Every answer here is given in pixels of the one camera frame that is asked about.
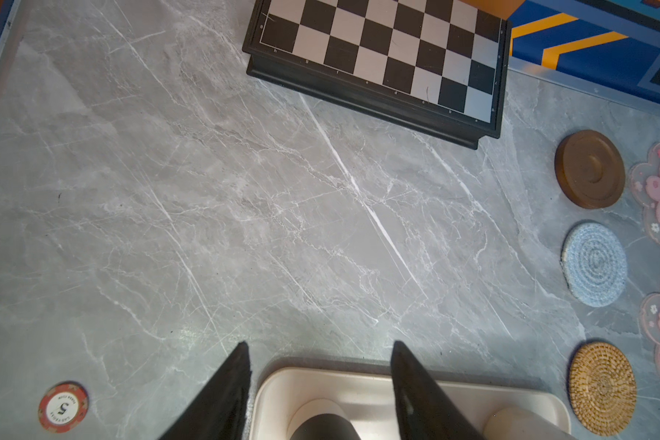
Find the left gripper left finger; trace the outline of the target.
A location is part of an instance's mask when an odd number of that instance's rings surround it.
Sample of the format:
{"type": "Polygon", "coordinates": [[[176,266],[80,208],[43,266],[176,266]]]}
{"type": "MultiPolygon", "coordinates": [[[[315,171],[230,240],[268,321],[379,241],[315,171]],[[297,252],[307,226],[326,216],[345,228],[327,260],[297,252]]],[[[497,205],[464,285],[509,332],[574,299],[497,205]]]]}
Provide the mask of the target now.
{"type": "Polygon", "coordinates": [[[250,379],[249,345],[240,342],[161,440],[240,440],[250,379]]]}

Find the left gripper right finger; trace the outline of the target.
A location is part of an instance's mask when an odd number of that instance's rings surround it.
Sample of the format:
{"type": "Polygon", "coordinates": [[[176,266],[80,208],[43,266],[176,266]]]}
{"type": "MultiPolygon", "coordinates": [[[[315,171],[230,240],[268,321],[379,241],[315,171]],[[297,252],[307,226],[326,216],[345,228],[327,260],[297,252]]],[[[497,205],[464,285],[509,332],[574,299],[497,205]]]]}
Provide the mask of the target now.
{"type": "Polygon", "coordinates": [[[393,345],[390,371],[402,440],[483,438],[402,341],[393,345]]]}

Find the beige rectangular serving tray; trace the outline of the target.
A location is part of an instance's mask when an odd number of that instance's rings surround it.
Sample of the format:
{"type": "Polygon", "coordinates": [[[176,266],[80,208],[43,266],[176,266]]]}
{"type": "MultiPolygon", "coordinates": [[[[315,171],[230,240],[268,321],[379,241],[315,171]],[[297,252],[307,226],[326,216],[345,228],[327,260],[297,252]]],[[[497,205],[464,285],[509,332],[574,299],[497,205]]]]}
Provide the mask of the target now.
{"type": "MultiPolygon", "coordinates": [[[[482,434],[497,412],[519,407],[571,435],[568,409],[553,394],[449,381],[437,384],[482,434]]],[[[287,429],[293,415],[316,399],[337,403],[362,439],[400,437],[389,376],[316,368],[282,368],[265,379],[258,389],[249,437],[289,439],[287,429]]]]}

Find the woven rattan round coaster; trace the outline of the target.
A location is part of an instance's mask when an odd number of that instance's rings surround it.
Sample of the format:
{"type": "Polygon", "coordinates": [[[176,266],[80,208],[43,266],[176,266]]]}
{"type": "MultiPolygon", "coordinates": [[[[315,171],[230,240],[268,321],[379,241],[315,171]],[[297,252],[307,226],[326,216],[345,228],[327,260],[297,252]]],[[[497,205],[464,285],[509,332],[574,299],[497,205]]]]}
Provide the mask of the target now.
{"type": "Polygon", "coordinates": [[[575,352],[568,372],[573,413],[598,436],[616,436],[631,423],[637,402],[633,368],[623,352],[606,342],[586,343],[575,352]]]}

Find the blue woven round coaster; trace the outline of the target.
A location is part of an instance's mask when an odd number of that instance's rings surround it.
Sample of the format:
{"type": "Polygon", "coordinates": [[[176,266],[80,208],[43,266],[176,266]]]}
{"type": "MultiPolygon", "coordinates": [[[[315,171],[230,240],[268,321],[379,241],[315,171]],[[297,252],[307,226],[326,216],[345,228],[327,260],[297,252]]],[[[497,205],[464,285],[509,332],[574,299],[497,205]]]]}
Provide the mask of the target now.
{"type": "Polygon", "coordinates": [[[570,293],[587,306],[611,305],[625,291],[628,264],[623,245],[601,223],[583,221],[570,229],[561,267],[570,293]]]}

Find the brown wooden round coaster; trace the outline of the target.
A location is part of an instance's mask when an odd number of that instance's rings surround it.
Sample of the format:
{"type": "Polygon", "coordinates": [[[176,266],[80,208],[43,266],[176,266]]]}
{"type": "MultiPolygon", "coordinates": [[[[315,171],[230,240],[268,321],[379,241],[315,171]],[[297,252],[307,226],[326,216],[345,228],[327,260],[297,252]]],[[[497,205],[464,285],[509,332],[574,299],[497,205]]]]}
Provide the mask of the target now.
{"type": "Polygon", "coordinates": [[[555,177],[565,196],[588,210],[614,205],[625,186],[623,158],[605,135],[587,129],[565,137],[555,152],[555,177]]]}

